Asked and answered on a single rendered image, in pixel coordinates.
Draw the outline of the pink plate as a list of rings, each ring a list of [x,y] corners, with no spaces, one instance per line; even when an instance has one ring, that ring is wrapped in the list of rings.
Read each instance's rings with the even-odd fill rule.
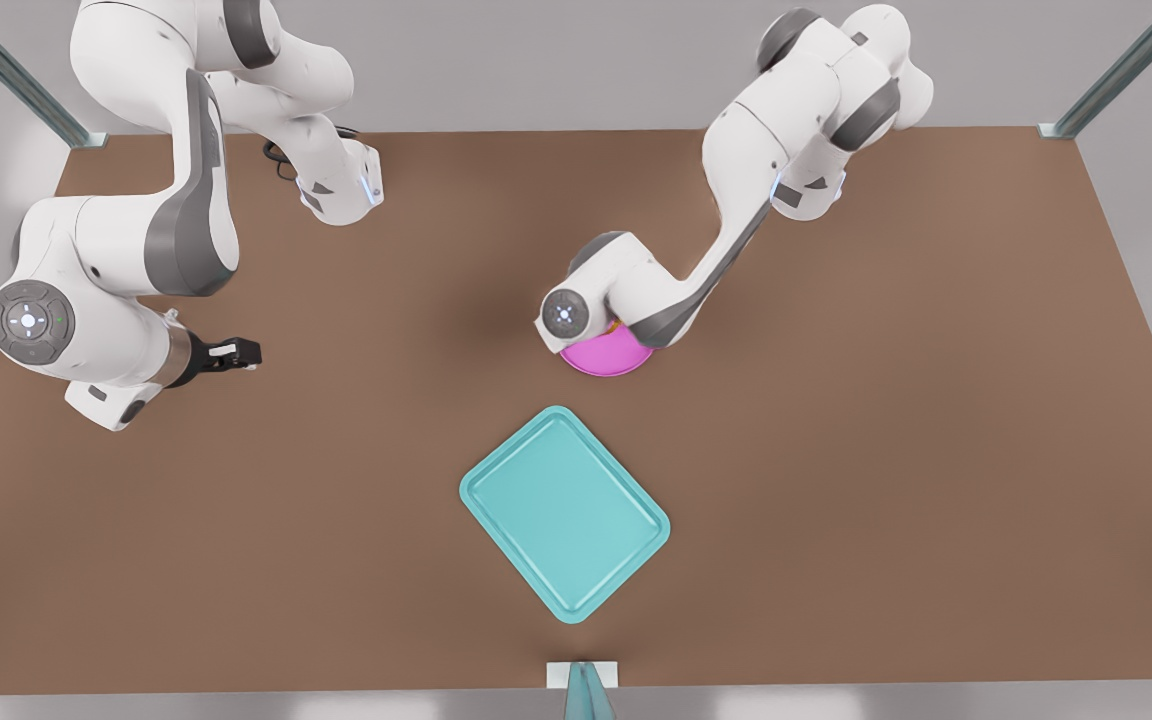
[[[581,373],[617,377],[634,372],[654,351],[654,348],[637,342],[630,328],[622,324],[613,332],[563,348],[559,356]]]

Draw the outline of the teal tray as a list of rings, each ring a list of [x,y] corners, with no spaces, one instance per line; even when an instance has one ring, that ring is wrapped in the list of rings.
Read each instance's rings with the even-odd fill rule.
[[[662,507],[563,406],[545,407],[490,450],[460,497],[566,624],[593,615],[670,535]]]

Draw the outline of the silver frame post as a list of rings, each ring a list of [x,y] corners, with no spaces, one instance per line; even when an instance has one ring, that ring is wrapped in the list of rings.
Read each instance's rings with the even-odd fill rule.
[[[620,685],[616,661],[548,662],[547,689],[563,689],[563,720],[617,720],[607,694]]]
[[[1152,23],[1143,29],[1132,45],[1111,65],[1084,94],[1079,96],[1064,114],[1051,123],[1036,126],[1043,138],[1056,141],[1074,141],[1083,129],[1091,124],[1119,94],[1140,76],[1140,73],[1152,63]]]
[[[0,44],[0,83],[70,149],[101,149],[106,132],[90,132]]]

